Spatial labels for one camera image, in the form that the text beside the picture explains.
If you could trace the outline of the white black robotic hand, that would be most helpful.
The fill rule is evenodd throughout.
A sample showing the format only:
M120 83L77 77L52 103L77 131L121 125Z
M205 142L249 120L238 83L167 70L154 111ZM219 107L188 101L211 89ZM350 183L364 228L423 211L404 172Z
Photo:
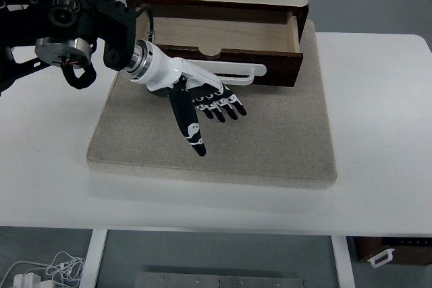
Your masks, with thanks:
M199 156L206 155L206 148L194 106L208 119L216 117L222 123L225 117L220 108L233 120L238 119L237 113L247 116L244 105L219 76L189 60L170 57L149 41L136 41L126 75L150 92L170 90L169 101L180 132Z

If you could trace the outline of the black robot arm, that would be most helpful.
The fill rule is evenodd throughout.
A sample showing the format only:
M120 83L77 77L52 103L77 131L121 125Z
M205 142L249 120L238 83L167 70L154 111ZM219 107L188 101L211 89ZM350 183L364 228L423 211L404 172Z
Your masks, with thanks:
M168 98L183 137L204 156L197 112L224 122L246 110L219 76L138 40L139 16L117 0L1 0L1 89L49 66L59 67L71 87L87 88L96 80L91 57L103 40L105 66Z

